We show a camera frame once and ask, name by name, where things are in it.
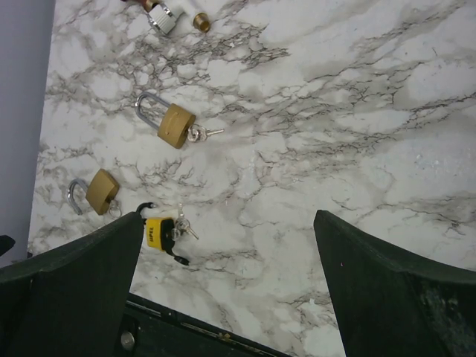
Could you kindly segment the small brass padlock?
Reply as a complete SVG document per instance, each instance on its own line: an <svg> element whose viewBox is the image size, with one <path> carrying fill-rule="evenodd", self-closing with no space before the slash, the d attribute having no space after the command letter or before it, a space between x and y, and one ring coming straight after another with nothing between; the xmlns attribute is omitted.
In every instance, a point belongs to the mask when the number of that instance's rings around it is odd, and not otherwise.
<svg viewBox="0 0 476 357"><path fill-rule="evenodd" d="M114 200L118 194L120 185L113 176L104 169L97 171L90 184L87 184L81 178L73 179L68 186L68 203L76 214L82 215L83 212L74 199L74 189L76 187L80 187L85 192L88 203L96 214L102 216L109 210L112 200Z"/></svg>

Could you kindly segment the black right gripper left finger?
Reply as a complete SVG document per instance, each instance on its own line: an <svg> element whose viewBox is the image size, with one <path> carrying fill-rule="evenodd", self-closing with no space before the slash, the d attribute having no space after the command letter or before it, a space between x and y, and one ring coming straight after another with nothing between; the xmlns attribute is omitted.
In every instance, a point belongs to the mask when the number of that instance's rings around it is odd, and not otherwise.
<svg viewBox="0 0 476 357"><path fill-rule="evenodd" d="M144 235L139 213L1 269L2 356L111 356Z"/></svg>

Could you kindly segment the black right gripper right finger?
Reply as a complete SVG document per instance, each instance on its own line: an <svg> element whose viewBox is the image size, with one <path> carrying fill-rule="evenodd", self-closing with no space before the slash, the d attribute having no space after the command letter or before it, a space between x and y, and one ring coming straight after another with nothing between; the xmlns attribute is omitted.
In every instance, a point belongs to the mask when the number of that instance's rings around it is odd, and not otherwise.
<svg viewBox="0 0 476 357"><path fill-rule="evenodd" d="M475 273L320 210L318 251L347 356L474 356Z"/></svg>

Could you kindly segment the yellow black padlock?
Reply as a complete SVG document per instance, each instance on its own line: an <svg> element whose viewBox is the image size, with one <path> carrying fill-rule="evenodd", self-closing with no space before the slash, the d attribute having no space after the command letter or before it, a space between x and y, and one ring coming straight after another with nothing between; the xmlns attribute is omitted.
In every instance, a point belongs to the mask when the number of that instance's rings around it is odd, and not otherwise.
<svg viewBox="0 0 476 357"><path fill-rule="evenodd" d="M174 218L172 217L142 218L145 227L147 245L150 248L155 248L167 253L176 262L183 266L188 266L190 261L185 257L175 254L173 251L176 244L176 241L172 238L174 227L173 219Z"/></svg>

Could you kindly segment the long-shackle brass padlock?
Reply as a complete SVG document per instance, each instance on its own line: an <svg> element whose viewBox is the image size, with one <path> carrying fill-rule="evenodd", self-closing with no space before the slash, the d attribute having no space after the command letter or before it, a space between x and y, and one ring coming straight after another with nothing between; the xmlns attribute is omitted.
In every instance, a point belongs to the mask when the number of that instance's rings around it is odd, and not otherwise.
<svg viewBox="0 0 476 357"><path fill-rule="evenodd" d="M160 120L156 123L150 120L143 112L141 104L144 100L154 100L156 103L166 107L167 110ZM195 123L196 116L186 109L174 103L168 103L166 100L148 91L140 93L135 101L135 114L146 124L152 127L157 136L175 149L181 149L187 140L189 128Z"/></svg>

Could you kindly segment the silver keys of long padlock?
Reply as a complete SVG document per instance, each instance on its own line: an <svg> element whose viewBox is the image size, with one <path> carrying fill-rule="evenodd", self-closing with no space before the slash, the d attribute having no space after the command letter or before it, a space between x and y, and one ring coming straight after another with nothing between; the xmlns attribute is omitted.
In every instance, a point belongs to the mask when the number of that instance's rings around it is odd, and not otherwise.
<svg viewBox="0 0 476 357"><path fill-rule="evenodd" d="M206 141L210 136L221 134L224 131L224 129L206 129L203 126L193 124L187 131L187 139L193 143L203 142Z"/></svg>

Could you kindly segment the keys of yellow padlock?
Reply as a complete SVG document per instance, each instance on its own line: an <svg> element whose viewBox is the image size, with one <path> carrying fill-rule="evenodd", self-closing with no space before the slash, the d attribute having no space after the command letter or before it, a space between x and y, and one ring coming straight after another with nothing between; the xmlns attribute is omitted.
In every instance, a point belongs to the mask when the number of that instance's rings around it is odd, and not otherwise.
<svg viewBox="0 0 476 357"><path fill-rule="evenodd" d="M183 211L183 204L180 203L177 208L178 216L173 219L173 233L172 238L174 241L177 241L184 234L190 235L193 238L199 240L198 234L192 229L190 221L185 217Z"/></svg>

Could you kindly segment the keys of small padlock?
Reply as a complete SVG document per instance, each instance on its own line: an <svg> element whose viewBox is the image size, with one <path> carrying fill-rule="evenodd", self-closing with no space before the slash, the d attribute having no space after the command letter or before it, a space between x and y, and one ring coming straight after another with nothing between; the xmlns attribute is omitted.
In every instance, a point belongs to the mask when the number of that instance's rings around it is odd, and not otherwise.
<svg viewBox="0 0 476 357"><path fill-rule="evenodd" d="M120 202L117 200L112 200L109 205L108 215L113 219L118 219L122 216L122 210Z"/></svg>

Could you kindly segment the white plastic tap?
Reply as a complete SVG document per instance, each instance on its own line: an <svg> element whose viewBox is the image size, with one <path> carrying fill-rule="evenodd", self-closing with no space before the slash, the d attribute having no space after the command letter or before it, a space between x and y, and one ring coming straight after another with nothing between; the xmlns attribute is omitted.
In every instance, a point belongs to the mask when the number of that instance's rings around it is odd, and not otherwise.
<svg viewBox="0 0 476 357"><path fill-rule="evenodd" d="M197 1L148 1L146 14L151 27L164 35L176 26L182 16L186 16L201 33L207 33L211 26L208 14Z"/></svg>

